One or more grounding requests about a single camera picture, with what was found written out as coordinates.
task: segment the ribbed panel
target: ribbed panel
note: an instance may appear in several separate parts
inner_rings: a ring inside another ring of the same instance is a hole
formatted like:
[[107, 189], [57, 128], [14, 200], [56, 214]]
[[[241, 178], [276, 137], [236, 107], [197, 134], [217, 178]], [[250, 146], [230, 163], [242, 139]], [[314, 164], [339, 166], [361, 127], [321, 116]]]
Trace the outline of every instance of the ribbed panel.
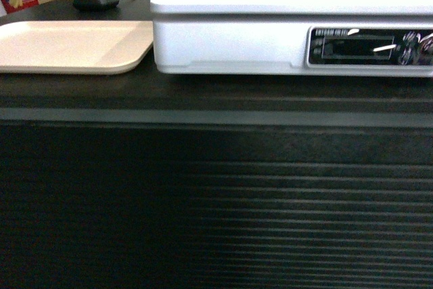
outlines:
[[0, 158], [12, 287], [433, 288], [430, 164], [59, 154]]

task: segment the plastic tray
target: plastic tray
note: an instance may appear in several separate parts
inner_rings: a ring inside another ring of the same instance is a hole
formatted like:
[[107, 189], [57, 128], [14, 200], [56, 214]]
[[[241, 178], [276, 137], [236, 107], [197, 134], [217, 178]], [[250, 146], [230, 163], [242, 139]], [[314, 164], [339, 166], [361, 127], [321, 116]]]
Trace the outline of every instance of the plastic tray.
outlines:
[[120, 74], [152, 44], [152, 22], [11, 23], [0, 26], [0, 72]]

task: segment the digital scale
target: digital scale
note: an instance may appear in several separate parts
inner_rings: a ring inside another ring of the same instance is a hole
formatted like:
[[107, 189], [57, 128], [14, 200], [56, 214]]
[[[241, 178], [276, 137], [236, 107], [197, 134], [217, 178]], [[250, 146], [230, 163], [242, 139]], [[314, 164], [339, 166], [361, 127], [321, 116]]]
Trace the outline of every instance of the digital scale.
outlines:
[[159, 71], [433, 76], [433, 0], [151, 0]]

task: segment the black counter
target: black counter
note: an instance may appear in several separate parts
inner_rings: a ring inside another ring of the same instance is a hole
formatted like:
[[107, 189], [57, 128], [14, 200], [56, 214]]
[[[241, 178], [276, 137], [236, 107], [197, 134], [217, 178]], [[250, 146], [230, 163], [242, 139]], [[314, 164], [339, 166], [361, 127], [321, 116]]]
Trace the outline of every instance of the black counter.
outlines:
[[[0, 24], [87, 19], [152, 16]], [[167, 75], [152, 51], [2, 74], [0, 287], [431, 288], [432, 100], [430, 79]]]

